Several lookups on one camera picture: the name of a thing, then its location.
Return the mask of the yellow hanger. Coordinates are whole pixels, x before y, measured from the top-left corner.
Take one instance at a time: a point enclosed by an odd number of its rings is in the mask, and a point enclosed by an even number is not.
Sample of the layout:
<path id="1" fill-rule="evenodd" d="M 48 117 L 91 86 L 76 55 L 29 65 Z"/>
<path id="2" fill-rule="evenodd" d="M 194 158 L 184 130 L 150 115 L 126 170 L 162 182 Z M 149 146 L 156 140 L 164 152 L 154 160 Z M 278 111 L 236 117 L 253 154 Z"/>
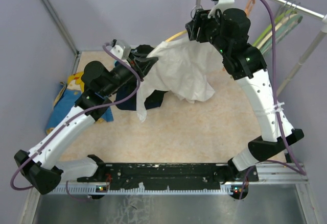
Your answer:
<path id="1" fill-rule="evenodd" d="M 190 13 L 191 19 L 195 18 L 195 14 L 199 9 L 202 9 L 202 5 L 195 5 L 192 8 L 191 13 Z M 169 37 L 168 39 L 166 39 L 165 42 L 171 42 L 171 41 L 185 35 L 186 33 L 187 33 L 187 30 L 180 31 L 180 32 L 174 34 L 173 36 Z"/>

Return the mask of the black t-shirt white trim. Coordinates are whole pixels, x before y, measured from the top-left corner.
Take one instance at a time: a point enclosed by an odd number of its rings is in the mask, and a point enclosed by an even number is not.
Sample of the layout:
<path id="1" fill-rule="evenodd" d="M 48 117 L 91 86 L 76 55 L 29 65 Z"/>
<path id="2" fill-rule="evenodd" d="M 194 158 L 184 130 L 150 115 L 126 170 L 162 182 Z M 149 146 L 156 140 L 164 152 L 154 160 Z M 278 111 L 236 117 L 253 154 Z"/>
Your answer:
<path id="1" fill-rule="evenodd" d="M 132 49 L 131 52 L 137 57 L 146 57 L 154 48 L 147 44 L 142 44 Z M 147 110 L 158 108 L 162 105 L 166 91 L 154 90 L 152 94 L 145 101 L 145 108 Z"/>

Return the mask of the off-white t-shirt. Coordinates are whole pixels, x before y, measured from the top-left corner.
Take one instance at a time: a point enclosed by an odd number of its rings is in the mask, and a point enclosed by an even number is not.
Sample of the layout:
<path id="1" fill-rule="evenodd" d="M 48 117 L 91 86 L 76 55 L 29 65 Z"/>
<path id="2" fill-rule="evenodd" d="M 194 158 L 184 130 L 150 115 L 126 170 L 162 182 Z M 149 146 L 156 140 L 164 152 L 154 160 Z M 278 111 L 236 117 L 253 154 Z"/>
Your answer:
<path id="1" fill-rule="evenodd" d="M 222 55 L 210 44 L 189 41 L 187 37 L 160 43 L 148 57 L 158 57 L 144 77 L 136 94 L 136 112 L 145 121 L 146 99 L 154 90 L 171 91 L 189 103 L 205 102 L 215 91 L 207 75 L 222 69 Z"/>

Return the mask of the orange hanger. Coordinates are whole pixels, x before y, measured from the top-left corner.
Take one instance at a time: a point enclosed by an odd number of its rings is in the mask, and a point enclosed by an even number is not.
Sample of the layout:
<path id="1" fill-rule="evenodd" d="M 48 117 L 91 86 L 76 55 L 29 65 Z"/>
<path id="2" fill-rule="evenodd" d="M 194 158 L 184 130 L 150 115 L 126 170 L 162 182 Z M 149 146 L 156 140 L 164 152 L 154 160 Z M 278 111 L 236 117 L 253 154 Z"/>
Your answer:
<path id="1" fill-rule="evenodd" d="M 244 9 L 244 12 L 245 12 L 247 17 L 250 16 L 250 14 L 251 14 L 251 12 L 253 10 L 253 7 L 255 6 L 255 3 L 256 3 L 256 0 L 248 0 L 247 1 L 246 7 Z"/>

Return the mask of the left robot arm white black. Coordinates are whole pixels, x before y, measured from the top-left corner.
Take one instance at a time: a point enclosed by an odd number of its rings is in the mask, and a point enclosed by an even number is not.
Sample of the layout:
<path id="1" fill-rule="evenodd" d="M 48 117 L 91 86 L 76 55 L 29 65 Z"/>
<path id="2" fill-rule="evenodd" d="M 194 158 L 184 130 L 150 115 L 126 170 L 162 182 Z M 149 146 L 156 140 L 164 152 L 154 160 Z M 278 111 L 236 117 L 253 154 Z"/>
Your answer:
<path id="1" fill-rule="evenodd" d="M 157 61 L 157 57 L 134 58 L 130 64 L 118 60 L 118 65 L 111 71 L 99 61 L 89 62 L 81 78 L 85 84 L 84 92 L 65 118 L 40 143 L 27 152 L 19 150 L 15 154 L 18 166 L 15 175 L 21 173 L 42 195 L 53 191 L 61 182 L 79 178 L 103 180 L 106 168 L 94 155 L 67 162 L 59 162 L 59 159 L 84 130 L 105 114 L 109 106 L 127 101 L 136 92 L 114 103 L 109 96 L 132 78 L 140 82 Z"/>

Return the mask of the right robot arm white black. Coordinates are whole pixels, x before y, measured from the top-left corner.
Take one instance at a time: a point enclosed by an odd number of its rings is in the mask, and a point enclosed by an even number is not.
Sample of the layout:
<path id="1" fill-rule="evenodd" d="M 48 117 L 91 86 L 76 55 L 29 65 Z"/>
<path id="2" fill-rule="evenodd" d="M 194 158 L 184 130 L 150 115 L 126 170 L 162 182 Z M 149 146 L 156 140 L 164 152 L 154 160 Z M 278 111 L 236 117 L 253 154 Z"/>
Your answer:
<path id="1" fill-rule="evenodd" d="M 222 55 L 224 68 L 245 92 L 260 126 L 261 135 L 228 161 L 228 175 L 234 181 L 304 137 L 287 120 L 282 104 L 274 101 L 264 57 L 248 43 L 250 25 L 246 13 L 237 8 L 217 9 L 213 16 L 209 10 L 197 9 L 185 25 L 190 40 L 208 42 Z"/>

